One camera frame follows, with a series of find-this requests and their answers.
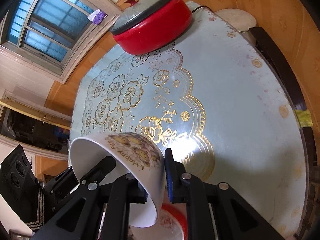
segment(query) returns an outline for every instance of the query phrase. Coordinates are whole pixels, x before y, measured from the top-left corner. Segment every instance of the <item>round table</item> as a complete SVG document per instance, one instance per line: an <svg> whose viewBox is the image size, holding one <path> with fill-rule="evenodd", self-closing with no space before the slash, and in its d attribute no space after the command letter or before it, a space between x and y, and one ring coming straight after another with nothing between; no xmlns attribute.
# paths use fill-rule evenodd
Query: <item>round table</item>
<svg viewBox="0 0 320 240"><path fill-rule="evenodd" d="M260 53L208 9L169 45L140 56L116 45L86 74L70 142L110 130L141 133L202 180L227 182L282 236L298 230L307 161L290 99Z"/></svg>

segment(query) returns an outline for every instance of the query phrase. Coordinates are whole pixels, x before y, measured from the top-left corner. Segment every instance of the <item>chair backrest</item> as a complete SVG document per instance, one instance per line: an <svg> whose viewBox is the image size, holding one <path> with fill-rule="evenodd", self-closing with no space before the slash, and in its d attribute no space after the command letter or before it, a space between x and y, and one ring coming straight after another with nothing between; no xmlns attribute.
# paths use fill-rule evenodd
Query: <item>chair backrest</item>
<svg viewBox="0 0 320 240"><path fill-rule="evenodd" d="M44 224L44 196L21 145L1 163L0 194L32 230Z"/></svg>

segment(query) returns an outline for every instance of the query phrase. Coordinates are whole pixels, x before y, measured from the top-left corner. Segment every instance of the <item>yellow cloth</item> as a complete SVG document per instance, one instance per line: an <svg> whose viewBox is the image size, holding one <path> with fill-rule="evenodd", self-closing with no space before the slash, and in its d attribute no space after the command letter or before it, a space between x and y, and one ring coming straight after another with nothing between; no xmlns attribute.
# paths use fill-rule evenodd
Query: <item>yellow cloth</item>
<svg viewBox="0 0 320 240"><path fill-rule="evenodd" d="M303 111L303 110L295 110L296 115L298 117L299 123L301 127L312 127L312 119L311 114L309 110Z"/></svg>

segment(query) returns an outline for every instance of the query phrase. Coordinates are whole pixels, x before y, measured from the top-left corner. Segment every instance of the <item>window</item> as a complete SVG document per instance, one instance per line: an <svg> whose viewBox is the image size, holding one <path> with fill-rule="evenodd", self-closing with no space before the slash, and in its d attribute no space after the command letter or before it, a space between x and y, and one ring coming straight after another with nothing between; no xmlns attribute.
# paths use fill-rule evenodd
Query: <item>window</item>
<svg viewBox="0 0 320 240"><path fill-rule="evenodd" d="M1 45L61 75L92 27L86 0L17 0L1 29Z"/></svg>

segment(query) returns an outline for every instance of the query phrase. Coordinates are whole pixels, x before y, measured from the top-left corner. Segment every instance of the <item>power cord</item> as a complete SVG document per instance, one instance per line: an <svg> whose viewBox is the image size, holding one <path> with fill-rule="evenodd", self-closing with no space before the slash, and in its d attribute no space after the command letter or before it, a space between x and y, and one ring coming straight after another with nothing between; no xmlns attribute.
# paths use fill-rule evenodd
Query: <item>power cord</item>
<svg viewBox="0 0 320 240"><path fill-rule="evenodd" d="M201 5L201 6L198 6L196 9L194 9L191 13L194 13L196 10L202 8L202 7L206 7L207 9L209 9L210 11L212 11L208 6L206 5Z"/></svg>

